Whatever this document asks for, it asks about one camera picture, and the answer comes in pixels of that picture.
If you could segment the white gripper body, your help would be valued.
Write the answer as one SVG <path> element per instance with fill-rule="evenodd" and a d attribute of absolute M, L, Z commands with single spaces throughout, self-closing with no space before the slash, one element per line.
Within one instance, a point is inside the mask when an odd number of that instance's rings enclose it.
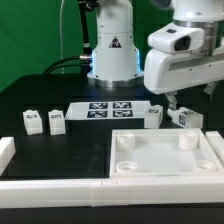
<path fill-rule="evenodd" d="M 147 54 L 144 85 L 162 94 L 224 79 L 224 44 L 213 55 L 194 57 L 190 52 L 168 54 L 152 49 Z"/>

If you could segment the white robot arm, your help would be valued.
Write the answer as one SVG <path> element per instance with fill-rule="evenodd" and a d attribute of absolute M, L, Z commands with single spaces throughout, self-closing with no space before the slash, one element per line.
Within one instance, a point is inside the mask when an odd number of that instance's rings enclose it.
<path fill-rule="evenodd" d="M 145 63 L 133 40 L 130 0 L 99 0 L 98 44 L 88 80 L 126 87 L 141 80 L 154 94 L 224 79 L 224 0 L 150 0 L 174 11 L 172 22 L 148 37 Z"/>

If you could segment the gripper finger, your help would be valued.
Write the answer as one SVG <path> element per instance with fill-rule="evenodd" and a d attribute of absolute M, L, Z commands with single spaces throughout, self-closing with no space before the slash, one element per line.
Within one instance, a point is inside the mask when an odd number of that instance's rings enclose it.
<path fill-rule="evenodd" d="M 168 100 L 168 106 L 171 110 L 175 110 L 177 106 L 177 100 L 176 100 L 176 91 L 168 92 L 165 94 L 167 100 Z"/>
<path fill-rule="evenodd" d="M 206 85 L 204 92 L 209 96 L 209 100 L 212 100 L 216 87 L 217 82 L 210 82 Z"/>

